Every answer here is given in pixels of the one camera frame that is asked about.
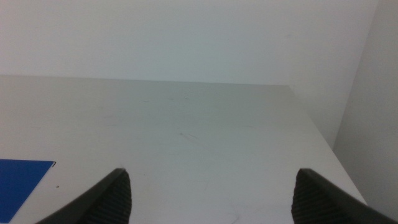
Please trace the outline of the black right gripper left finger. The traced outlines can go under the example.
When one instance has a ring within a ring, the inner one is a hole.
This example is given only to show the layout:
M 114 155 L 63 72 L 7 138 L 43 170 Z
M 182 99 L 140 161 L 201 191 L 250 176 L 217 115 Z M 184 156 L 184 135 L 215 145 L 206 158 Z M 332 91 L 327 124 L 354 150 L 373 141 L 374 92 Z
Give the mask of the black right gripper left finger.
M 129 174 L 118 168 L 39 224 L 128 224 L 131 209 Z

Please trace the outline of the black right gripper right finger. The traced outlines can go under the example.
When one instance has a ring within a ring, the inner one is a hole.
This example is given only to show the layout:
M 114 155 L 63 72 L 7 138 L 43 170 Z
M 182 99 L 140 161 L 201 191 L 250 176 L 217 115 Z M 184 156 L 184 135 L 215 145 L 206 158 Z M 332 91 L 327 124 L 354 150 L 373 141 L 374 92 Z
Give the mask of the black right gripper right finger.
M 312 169 L 297 173 L 291 214 L 295 224 L 397 224 Z

